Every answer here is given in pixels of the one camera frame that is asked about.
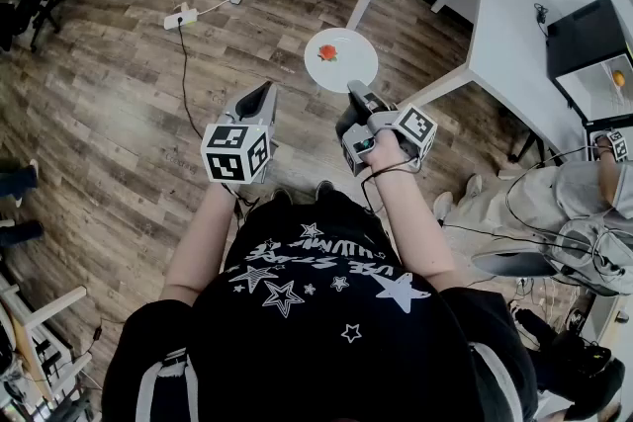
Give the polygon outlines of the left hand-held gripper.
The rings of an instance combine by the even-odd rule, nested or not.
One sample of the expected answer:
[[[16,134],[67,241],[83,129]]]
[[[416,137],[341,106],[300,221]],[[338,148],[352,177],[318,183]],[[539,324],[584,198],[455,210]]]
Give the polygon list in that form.
[[[277,86],[266,81],[231,98],[207,124],[201,154],[211,182],[263,184],[278,144],[273,139]]]

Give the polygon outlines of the person's right hand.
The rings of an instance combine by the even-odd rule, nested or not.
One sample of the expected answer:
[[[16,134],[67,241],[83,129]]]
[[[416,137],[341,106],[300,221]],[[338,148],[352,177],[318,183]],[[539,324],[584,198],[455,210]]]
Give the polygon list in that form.
[[[409,160],[409,156],[400,148],[399,141],[392,130],[381,129],[374,139],[374,148],[366,156],[366,162],[373,172],[400,165]]]

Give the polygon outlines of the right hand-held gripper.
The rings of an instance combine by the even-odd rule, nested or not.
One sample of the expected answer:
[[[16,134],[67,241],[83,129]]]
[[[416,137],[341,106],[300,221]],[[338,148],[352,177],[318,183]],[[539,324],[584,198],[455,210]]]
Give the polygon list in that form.
[[[369,165],[367,154],[374,148],[375,135],[390,129],[408,156],[407,164],[418,169],[433,143],[437,123],[409,103],[402,109],[389,105],[362,81],[347,83],[349,106],[335,126],[344,158],[357,177]]]

